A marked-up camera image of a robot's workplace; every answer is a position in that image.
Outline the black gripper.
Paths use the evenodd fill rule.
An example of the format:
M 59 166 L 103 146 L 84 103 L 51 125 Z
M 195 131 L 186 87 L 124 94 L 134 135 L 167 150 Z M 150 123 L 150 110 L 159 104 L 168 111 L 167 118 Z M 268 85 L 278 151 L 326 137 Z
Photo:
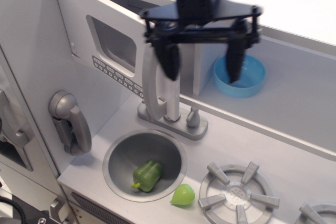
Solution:
M 229 83 L 240 78 L 245 48 L 259 42 L 258 17 L 262 10 L 255 5 L 228 0 L 176 0 L 172 4 L 145 9 L 147 41 L 169 43 L 227 43 L 226 70 Z M 165 73 L 176 80 L 180 72 L 180 51 L 177 44 L 154 46 Z

